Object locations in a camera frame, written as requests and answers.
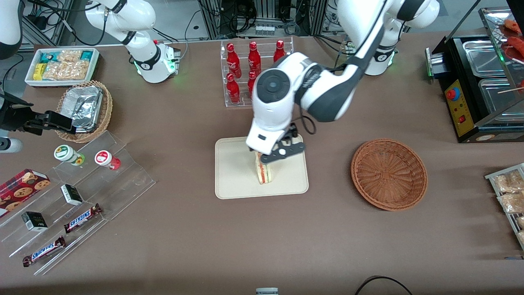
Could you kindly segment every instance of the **beige tray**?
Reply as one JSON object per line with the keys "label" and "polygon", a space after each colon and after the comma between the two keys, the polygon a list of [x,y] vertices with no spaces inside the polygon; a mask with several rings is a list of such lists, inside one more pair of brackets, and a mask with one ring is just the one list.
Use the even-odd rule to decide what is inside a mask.
{"label": "beige tray", "polygon": [[[302,142],[302,137],[293,140]],[[255,152],[246,137],[223,138],[215,144],[215,194],[220,199],[303,194],[308,191],[305,153],[269,164],[273,181],[260,184],[255,168]]]}

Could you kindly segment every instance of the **red lid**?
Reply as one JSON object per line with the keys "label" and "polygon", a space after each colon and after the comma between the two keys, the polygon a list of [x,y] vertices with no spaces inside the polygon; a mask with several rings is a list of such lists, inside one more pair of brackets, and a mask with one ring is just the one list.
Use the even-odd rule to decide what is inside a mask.
{"label": "red lid", "polygon": [[233,45],[233,43],[228,43],[226,45],[226,48],[227,48],[227,52],[233,52],[235,51],[235,46]]}

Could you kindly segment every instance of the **red emergency stop button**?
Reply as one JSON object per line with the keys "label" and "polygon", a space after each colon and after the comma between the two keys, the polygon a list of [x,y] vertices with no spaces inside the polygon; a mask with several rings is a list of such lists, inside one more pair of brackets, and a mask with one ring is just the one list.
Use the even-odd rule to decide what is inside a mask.
{"label": "red emergency stop button", "polygon": [[451,101],[457,101],[459,97],[460,97],[460,89],[457,87],[453,87],[452,89],[446,92],[446,98]]}
{"label": "red emergency stop button", "polygon": [[455,90],[451,89],[449,90],[448,92],[446,92],[446,98],[449,99],[449,100],[452,100],[455,98]]}

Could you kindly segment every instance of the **stainless steel tray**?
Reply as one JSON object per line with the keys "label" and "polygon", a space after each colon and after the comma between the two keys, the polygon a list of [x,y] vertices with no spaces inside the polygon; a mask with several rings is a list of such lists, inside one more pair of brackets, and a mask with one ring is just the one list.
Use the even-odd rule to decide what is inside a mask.
{"label": "stainless steel tray", "polygon": [[468,41],[462,46],[475,76],[480,78],[506,76],[491,41]]}
{"label": "stainless steel tray", "polygon": [[[515,99],[513,92],[499,94],[499,91],[509,90],[508,79],[483,79],[478,83],[481,89],[484,102],[490,113],[497,109],[504,108],[509,102]],[[524,121],[524,105],[522,103],[510,108],[500,115],[498,121]]]}

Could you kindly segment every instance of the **yellow control panel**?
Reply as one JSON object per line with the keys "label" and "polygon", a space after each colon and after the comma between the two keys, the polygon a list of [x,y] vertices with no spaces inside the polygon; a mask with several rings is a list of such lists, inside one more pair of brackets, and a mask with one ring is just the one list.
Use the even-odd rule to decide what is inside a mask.
{"label": "yellow control panel", "polygon": [[444,92],[446,95],[447,104],[450,107],[451,118],[455,130],[459,136],[465,135],[468,131],[473,129],[473,119],[471,118],[470,110],[467,108],[466,100],[462,94],[462,88],[459,81],[455,81]]}

